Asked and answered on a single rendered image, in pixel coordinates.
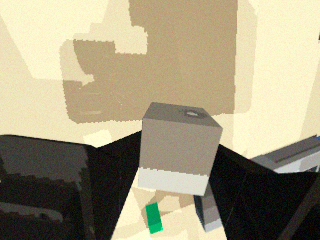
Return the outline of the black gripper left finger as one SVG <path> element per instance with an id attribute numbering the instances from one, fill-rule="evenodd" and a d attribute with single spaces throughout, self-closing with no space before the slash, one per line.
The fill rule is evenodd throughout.
<path id="1" fill-rule="evenodd" d="M 111 240 L 139 168 L 141 130 L 109 144 L 0 135 L 0 182 L 76 188 L 86 240 Z"/>

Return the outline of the tan block with round hole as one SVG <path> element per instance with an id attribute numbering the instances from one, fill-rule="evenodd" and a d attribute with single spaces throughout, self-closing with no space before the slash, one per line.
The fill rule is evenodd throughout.
<path id="1" fill-rule="evenodd" d="M 138 188 L 204 196 L 222 132 L 204 108 L 151 102 L 142 118 Z"/>

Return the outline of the teal block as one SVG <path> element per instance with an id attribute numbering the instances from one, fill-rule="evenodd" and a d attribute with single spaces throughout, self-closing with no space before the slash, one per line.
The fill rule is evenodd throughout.
<path id="1" fill-rule="evenodd" d="M 163 227 L 157 203 L 145 206 L 150 235 L 162 231 Z"/>

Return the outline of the blue arbor press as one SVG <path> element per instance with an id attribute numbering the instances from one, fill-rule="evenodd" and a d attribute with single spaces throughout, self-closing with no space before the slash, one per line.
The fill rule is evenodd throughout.
<path id="1" fill-rule="evenodd" d="M 273 152 L 249 159 L 277 173 L 320 173 L 320 136 L 306 138 Z M 205 234 L 222 227 L 217 204 L 208 180 L 204 196 L 193 195 L 196 214 Z"/>

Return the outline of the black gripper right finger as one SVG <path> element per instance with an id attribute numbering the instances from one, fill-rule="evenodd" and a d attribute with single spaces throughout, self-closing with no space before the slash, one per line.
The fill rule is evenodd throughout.
<path id="1" fill-rule="evenodd" d="M 290 240 L 320 203 L 320 173 L 277 173 L 220 143 L 209 183 L 227 240 Z"/>

